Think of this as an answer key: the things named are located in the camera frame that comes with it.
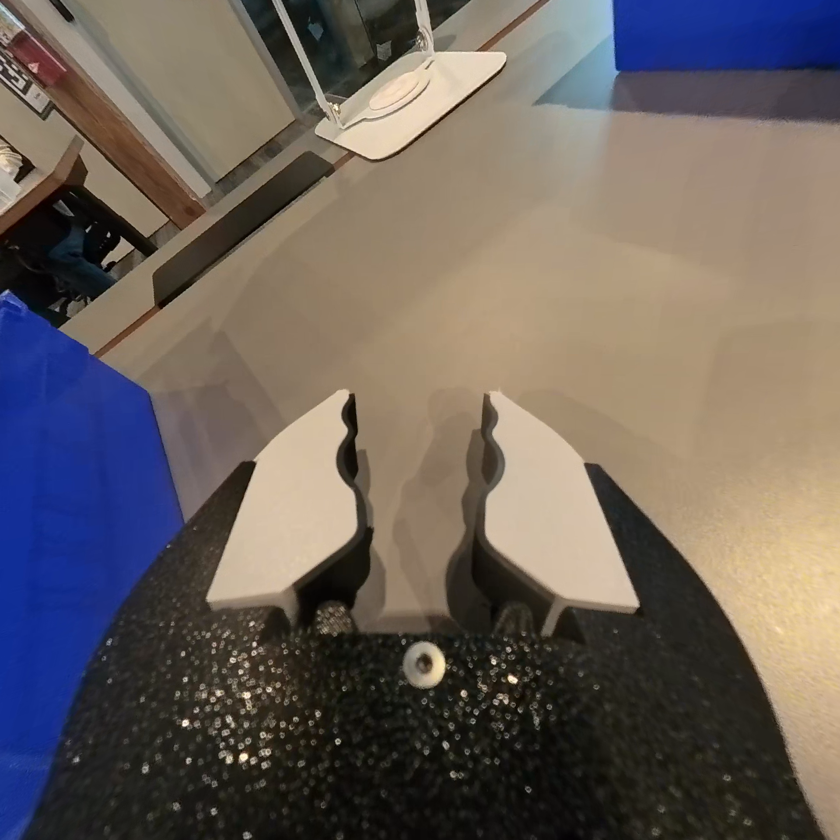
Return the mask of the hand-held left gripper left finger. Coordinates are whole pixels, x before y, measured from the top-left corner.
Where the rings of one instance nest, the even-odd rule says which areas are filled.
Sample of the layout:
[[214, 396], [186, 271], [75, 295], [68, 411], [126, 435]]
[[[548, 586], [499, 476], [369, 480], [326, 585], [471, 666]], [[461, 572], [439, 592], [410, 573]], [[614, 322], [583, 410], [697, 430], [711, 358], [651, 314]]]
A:
[[340, 389], [257, 454], [206, 592], [211, 610], [274, 608], [301, 625], [325, 603], [353, 609], [371, 572], [358, 433], [355, 396]]

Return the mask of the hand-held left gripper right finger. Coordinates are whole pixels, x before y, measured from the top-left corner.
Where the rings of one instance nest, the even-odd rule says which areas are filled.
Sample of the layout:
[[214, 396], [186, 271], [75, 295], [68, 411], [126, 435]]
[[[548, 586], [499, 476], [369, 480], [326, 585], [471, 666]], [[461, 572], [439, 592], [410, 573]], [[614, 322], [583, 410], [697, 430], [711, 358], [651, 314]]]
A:
[[503, 392], [482, 396], [461, 498], [464, 535], [448, 563], [451, 623], [489, 634], [506, 607], [537, 637], [572, 610], [637, 616], [640, 599], [584, 459]]

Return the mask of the large blue box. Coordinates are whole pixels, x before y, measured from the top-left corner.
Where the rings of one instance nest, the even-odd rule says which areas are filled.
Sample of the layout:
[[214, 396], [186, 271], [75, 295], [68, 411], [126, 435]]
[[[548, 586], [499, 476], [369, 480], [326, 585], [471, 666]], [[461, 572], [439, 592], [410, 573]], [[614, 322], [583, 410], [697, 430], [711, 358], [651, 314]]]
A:
[[35, 812], [88, 661], [183, 525], [150, 395], [1, 303], [1, 834]]

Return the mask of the black pad on table edge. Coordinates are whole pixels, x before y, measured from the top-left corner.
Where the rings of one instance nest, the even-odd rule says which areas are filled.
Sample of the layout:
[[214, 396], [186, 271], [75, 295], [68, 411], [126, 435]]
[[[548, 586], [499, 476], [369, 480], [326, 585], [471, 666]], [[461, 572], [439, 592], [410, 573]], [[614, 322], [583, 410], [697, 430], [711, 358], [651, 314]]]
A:
[[152, 276], [155, 304], [165, 308], [237, 246], [334, 171], [331, 163], [304, 151], [240, 203], [222, 213]]

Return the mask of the black office chair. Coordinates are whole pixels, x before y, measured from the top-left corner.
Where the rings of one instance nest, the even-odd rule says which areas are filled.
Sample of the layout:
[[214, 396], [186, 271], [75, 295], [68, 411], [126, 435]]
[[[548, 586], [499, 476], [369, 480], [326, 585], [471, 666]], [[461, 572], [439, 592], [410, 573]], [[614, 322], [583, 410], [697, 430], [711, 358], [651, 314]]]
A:
[[116, 284], [107, 258], [123, 240], [156, 250], [85, 186], [61, 187], [2, 231], [1, 292], [63, 326]]

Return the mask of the wooden desk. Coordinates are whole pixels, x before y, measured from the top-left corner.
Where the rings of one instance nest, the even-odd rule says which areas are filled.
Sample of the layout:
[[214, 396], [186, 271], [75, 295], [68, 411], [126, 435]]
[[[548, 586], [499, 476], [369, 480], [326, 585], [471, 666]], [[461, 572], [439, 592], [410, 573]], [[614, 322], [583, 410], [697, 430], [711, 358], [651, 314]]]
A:
[[84, 186], [88, 168], [81, 157], [84, 139], [75, 136], [51, 171], [34, 170], [18, 185], [14, 200], [2, 204], [1, 236], [7, 233], [42, 203], [52, 203], [58, 193], [72, 186]]

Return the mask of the wooden pillar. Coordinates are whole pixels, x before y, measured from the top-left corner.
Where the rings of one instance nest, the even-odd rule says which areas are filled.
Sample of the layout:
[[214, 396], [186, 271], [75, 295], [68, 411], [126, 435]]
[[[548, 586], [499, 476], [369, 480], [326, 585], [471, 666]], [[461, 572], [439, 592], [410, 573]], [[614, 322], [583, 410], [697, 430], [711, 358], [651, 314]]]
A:
[[46, 70], [35, 78], [61, 115], [178, 228], [204, 215], [194, 190], [165, 162], [131, 120], [90, 78], [23, 2], [3, 2], [20, 20], [37, 54], [47, 56]]

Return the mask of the black and white wall poster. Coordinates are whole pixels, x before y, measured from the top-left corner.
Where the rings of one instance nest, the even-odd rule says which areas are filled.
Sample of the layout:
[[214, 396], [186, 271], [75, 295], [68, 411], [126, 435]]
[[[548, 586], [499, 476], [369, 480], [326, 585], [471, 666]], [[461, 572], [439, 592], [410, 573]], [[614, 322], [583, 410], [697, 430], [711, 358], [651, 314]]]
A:
[[1, 44], [1, 82], [41, 120], [46, 121], [54, 110], [45, 90], [28, 75], [4, 44]]

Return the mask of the red wall sign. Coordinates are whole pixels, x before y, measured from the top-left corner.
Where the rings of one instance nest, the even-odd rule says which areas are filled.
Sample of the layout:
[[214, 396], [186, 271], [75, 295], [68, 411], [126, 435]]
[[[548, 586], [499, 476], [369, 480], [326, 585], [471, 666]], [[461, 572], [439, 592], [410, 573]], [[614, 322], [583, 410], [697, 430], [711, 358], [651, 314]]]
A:
[[68, 68], [60, 58], [25, 29], [11, 38], [6, 49], [42, 88], [55, 87], [67, 75]]

